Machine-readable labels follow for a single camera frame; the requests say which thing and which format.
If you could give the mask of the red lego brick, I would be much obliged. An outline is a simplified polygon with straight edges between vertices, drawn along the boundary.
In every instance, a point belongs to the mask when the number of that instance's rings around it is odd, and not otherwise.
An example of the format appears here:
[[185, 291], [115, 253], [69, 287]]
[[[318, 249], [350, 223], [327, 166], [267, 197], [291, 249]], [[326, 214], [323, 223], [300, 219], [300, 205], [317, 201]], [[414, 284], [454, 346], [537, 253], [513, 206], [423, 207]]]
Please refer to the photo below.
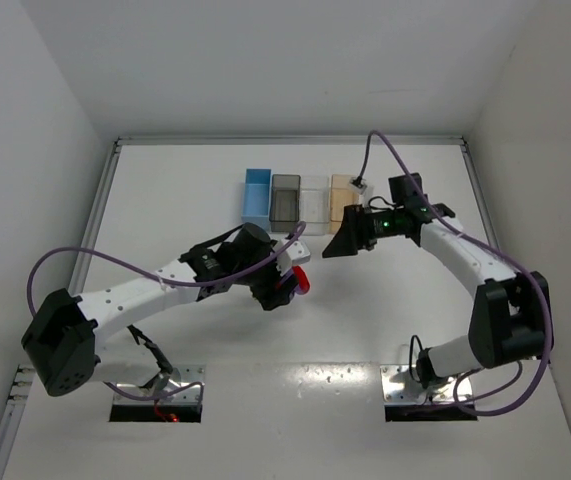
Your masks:
[[292, 271], [297, 281], [296, 294], [306, 295], [310, 290], [310, 282], [304, 269], [300, 266], [294, 266]]

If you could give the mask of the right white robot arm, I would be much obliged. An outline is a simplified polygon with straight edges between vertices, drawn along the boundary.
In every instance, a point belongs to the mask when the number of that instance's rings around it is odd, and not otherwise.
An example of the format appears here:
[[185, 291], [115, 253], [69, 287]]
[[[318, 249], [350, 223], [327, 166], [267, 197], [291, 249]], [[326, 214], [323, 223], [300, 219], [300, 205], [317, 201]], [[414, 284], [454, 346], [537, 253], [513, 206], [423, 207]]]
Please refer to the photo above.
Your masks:
[[544, 351], [545, 323], [535, 291], [549, 291], [537, 272], [525, 277], [505, 261], [461, 235], [462, 226], [443, 203], [426, 206], [422, 178], [413, 173], [389, 180], [393, 204], [375, 210], [348, 205], [322, 255], [355, 256], [383, 238], [404, 236], [437, 258], [471, 295], [473, 308], [465, 335], [423, 349], [415, 375], [423, 388], [477, 369], [493, 369]]

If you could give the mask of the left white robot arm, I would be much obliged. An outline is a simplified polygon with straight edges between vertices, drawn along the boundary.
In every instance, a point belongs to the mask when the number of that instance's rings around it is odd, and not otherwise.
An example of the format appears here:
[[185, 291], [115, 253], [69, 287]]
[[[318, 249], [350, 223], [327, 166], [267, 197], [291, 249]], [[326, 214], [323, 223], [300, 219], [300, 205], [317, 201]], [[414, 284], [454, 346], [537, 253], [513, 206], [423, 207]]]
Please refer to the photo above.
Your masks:
[[170, 384], [175, 372], [158, 344], [137, 326], [173, 307], [202, 302], [235, 285], [249, 289], [265, 311], [288, 305], [307, 286], [301, 264], [310, 252], [298, 222], [276, 240], [254, 223], [244, 223], [198, 243], [155, 271], [146, 271], [105, 253], [92, 254], [137, 273], [137, 278], [94, 292], [51, 292], [31, 305], [32, 321], [21, 339], [51, 397], [67, 395], [98, 381], [113, 392], [121, 383], [139, 388], [129, 399], [165, 400], [184, 392]]

